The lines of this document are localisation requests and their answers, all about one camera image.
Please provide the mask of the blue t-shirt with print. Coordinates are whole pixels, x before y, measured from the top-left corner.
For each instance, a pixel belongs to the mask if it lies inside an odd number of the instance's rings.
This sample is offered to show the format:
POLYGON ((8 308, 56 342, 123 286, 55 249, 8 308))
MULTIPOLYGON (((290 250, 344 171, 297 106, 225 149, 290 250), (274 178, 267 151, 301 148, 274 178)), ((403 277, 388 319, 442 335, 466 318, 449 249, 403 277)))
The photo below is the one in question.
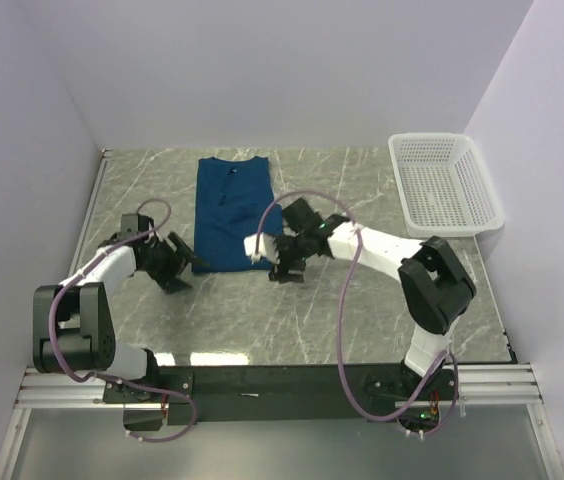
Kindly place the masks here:
POLYGON ((201 159, 196 181, 194 253, 203 263, 194 265, 192 272, 203 275, 270 269, 266 260, 251 262, 243 240, 257 231, 262 214, 273 200, 268 158, 201 159))

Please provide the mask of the white perforated plastic basket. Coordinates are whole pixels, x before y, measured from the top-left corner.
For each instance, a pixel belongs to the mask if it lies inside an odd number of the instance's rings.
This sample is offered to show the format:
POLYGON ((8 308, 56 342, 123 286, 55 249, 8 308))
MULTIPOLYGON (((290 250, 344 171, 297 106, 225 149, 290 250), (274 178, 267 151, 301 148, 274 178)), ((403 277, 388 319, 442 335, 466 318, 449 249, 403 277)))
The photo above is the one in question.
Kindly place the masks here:
POLYGON ((471 137, 395 134, 388 148, 410 236, 473 237, 504 225, 503 209, 471 137))

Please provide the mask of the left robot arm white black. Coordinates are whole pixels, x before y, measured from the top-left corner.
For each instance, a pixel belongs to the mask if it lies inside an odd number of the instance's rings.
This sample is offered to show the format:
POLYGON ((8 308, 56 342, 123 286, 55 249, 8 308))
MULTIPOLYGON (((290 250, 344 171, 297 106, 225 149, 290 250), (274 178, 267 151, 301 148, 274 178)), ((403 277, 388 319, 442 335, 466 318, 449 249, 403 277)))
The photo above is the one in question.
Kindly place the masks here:
POLYGON ((40 373, 64 373, 83 383, 92 377, 126 388, 138 401, 155 399, 162 378, 155 354, 115 338, 110 298, 136 272, 144 272, 165 294, 191 286, 185 268, 206 263, 178 236, 157 234, 155 221, 124 214, 120 229, 71 277, 41 286, 33 296, 33 364, 40 373))

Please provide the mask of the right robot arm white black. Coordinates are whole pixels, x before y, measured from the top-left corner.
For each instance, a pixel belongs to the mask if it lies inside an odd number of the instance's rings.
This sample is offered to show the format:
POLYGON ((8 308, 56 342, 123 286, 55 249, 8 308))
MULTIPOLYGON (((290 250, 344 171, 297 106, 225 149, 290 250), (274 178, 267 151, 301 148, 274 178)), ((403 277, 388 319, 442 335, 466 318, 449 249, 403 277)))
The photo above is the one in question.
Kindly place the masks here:
POLYGON ((324 218, 299 193, 295 196, 282 210, 291 232, 263 231, 275 206, 271 204, 256 233, 244 240, 247 257, 270 262, 269 278, 279 283, 301 282, 312 256, 348 261, 348 277, 362 265, 397 281, 415 322, 399 367, 399 385, 411 398, 426 397, 449 354, 456 323, 476 296, 476 286, 455 251, 438 236, 419 241, 365 227, 348 209, 324 218))

